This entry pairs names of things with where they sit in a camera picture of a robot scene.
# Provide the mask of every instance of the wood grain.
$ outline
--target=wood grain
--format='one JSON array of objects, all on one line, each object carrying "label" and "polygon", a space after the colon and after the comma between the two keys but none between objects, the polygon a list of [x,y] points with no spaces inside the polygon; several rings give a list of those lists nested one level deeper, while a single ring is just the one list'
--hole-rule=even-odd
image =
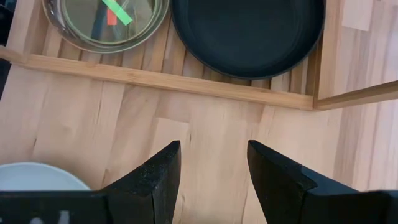
[{"label": "wood grain", "polygon": [[35,31],[40,29],[41,0],[18,1],[12,19],[7,49],[23,56],[23,61],[28,57],[35,44]]},{"label": "wood grain", "polygon": [[290,89],[290,72],[285,72],[271,79],[271,90],[289,91]]},{"label": "wood grain", "polygon": [[47,75],[11,67],[0,101],[0,163],[31,160],[50,83]]},{"label": "wood grain", "polygon": [[269,89],[271,87],[271,79],[268,78],[265,80],[252,80],[251,86]]},{"label": "wood grain", "polygon": [[290,92],[305,94],[307,84],[308,59],[297,65],[290,72]]},{"label": "wood grain", "polygon": [[170,12],[167,13],[163,23],[146,42],[142,69],[153,72],[161,72],[164,53],[166,50],[167,34],[169,32]]},{"label": "wood grain", "polygon": [[162,72],[173,75],[182,75],[184,59],[185,46],[175,31],[174,24],[170,22]]},{"label": "wood grain", "polygon": [[345,0],[343,26],[369,31],[374,0]]},{"label": "wood grain", "polygon": [[202,78],[205,66],[189,51],[185,53],[182,75],[185,77]]},{"label": "wood grain", "polygon": [[272,105],[304,110],[312,109],[313,97],[311,96],[270,91],[250,86],[229,85],[227,83],[213,82],[204,79],[192,79],[163,73],[112,67],[109,65],[93,65],[92,63],[79,62],[76,60],[51,58],[39,55],[32,55],[28,63],[23,64],[23,66],[48,72],[65,73],[100,80],[152,86],[168,90],[233,98],[236,100],[269,103]]},{"label": "wood grain", "polygon": [[327,110],[398,99],[398,81],[317,100],[316,109]]},{"label": "wood grain", "polygon": [[[327,1],[321,98],[330,96],[324,94],[327,90],[396,82],[398,74],[397,7],[376,1],[371,30],[365,32],[341,26],[342,2]],[[73,49],[62,53],[71,60],[55,59],[61,39],[51,29],[46,45],[49,57],[33,55],[24,66],[52,73],[11,68],[0,101],[2,164],[46,162],[98,189],[133,170],[167,141],[181,139],[183,169],[174,223],[266,222],[248,172],[248,139],[359,190],[398,189],[397,100],[319,112],[291,110],[236,100],[310,109],[313,97],[128,69],[141,68],[145,47],[137,59],[129,51],[121,61],[118,55],[102,61],[121,65],[114,67],[86,52],[79,62]],[[318,74],[316,67],[308,69],[307,86],[317,82]],[[109,74],[117,82],[202,95],[90,79]],[[203,77],[211,75],[205,68]],[[375,89],[378,96],[385,91]],[[306,94],[311,91],[318,94],[313,85]]]}]

